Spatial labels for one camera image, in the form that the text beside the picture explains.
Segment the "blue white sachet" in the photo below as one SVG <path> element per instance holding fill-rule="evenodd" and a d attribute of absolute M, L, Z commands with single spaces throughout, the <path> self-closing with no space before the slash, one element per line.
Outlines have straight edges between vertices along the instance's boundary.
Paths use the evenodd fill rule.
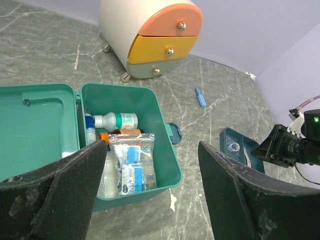
<path fill-rule="evenodd" d="M 246 159 L 246 165 L 251 168 L 252 167 L 251 160 L 250 160 L 250 157 L 248 155 L 247 149 L 245 147 L 243 148 L 243 152 L 244 152 L 244 156 L 245 156 L 245 159 Z"/>

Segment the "white plastic bottle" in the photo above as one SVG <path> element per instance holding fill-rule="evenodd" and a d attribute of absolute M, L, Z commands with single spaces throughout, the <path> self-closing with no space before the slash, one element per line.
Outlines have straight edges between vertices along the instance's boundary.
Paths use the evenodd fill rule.
<path fill-rule="evenodd" d="M 105 129 L 108 132 L 138 128 L 138 117 L 135 113 L 109 112 L 106 115 L 94 115 L 93 119 L 97 129 Z"/>

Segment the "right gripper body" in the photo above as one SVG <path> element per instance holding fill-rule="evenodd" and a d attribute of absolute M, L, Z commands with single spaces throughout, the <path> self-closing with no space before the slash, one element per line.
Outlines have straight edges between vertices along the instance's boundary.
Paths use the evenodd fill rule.
<path fill-rule="evenodd" d="M 267 140 L 266 161 L 280 167 L 304 164 L 302 143 L 304 140 L 287 131 L 281 124 L 274 125 Z"/>

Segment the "brown bottle orange cap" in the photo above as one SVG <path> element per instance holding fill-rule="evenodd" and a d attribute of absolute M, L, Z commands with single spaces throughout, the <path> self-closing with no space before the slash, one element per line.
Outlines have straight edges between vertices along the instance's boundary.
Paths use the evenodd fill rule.
<path fill-rule="evenodd" d="M 125 134 L 143 134 L 144 130 L 141 128 L 137 129 L 116 129 L 112 131 L 111 133 L 108 132 L 102 132 L 99 134 L 98 139 L 104 140 L 107 145 L 109 145 L 109 138 L 110 135 L 125 135 Z"/>

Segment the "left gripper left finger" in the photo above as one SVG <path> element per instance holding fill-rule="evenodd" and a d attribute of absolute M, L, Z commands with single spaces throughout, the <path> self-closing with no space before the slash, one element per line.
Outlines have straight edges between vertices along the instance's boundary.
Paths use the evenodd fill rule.
<path fill-rule="evenodd" d="M 2 240 L 84 240 L 105 166 L 98 140 L 0 183 Z"/>

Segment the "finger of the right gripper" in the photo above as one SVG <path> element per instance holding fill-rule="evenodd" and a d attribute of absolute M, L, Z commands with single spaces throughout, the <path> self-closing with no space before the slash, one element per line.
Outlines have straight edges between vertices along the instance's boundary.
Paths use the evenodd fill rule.
<path fill-rule="evenodd" d="M 269 160 L 270 159 L 270 151 L 269 151 L 270 143 L 271 143 L 270 140 L 268 139 L 264 140 L 258 147 L 256 147 L 250 152 L 250 155 L 252 157 L 255 157 L 261 160 Z"/>

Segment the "small clear measuring cup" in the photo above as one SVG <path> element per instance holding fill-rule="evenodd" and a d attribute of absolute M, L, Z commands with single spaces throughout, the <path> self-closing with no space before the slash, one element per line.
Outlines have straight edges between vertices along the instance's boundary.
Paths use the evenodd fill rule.
<path fill-rule="evenodd" d="M 230 141 L 227 143 L 227 149 L 232 153 L 238 153 L 241 147 L 237 142 Z"/>

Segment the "white blue gauze packet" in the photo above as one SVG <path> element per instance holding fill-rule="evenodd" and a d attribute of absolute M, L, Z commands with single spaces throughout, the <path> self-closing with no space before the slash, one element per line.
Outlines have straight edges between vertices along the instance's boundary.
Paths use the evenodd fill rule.
<path fill-rule="evenodd" d="M 97 196 L 102 199 L 118 197 L 120 194 L 120 189 L 118 187 L 120 183 L 119 180 L 120 175 L 116 168 L 116 160 L 113 154 L 108 151 L 106 154 Z"/>

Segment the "small blue white packets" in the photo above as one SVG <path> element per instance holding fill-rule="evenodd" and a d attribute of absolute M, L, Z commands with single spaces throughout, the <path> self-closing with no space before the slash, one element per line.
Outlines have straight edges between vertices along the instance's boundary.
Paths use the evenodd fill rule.
<path fill-rule="evenodd" d="M 118 171 L 121 196 L 156 189 L 153 133 L 111 134 L 109 146 Z"/>

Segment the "elastic bandage roll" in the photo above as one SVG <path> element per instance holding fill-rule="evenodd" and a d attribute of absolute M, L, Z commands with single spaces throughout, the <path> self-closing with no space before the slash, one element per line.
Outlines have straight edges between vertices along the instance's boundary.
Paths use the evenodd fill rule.
<path fill-rule="evenodd" d="M 94 118 L 89 113 L 85 113 L 84 117 L 85 117 L 87 143 L 92 144 L 97 140 Z"/>

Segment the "teal medicine box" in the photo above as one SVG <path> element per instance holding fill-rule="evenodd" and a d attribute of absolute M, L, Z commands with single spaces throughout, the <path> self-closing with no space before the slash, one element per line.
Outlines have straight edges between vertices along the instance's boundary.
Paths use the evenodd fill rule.
<path fill-rule="evenodd" d="M 64 83 L 3 86 L 0 89 L 0 178 L 18 176 L 87 145 L 85 111 L 134 113 L 138 127 L 155 135 L 157 188 L 115 198 L 98 197 L 103 211 L 155 197 L 179 185 L 183 174 L 156 94 L 149 88 L 86 83 L 79 91 Z"/>

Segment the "blue divided tray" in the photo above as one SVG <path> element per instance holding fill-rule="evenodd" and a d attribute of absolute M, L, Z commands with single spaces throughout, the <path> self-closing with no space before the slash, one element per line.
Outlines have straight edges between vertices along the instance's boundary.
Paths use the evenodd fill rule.
<path fill-rule="evenodd" d="M 257 157 L 251 156 L 251 151 L 259 146 L 259 144 L 253 139 L 229 128 L 225 127 L 219 135 L 220 139 L 220 151 L 232 159 L 247 166 L 246 157 L 244 155 L 244 147 L 247 150 L 251 161 L 251 168 L 257 170 L 260 173 L 265 174 L 264 163 Z M 230 152 L 228 150 L 228 142 L 237 142 L 240 145 L 240 151 L 238 153 Z"/>

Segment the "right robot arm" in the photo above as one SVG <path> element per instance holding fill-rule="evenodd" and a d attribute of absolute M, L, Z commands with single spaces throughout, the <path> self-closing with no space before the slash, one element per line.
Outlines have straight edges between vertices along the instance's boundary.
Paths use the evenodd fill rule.
<path fill-rule="evenodd" d="M 250 153 L 262 161 L 284 167 L 297 163 L 320 164 L 320 110 L 307 110 L 289 127 L 273 126 L 267 138 Z"/>

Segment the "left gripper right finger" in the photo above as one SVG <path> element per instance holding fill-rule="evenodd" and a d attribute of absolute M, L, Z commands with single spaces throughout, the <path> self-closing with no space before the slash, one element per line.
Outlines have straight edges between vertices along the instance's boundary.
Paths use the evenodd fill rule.
<path fill-rule="evenodd" d="M 204 141 L 198 161 L 215 239 L 319 239 L 318 189 L 267 176 Z"/>

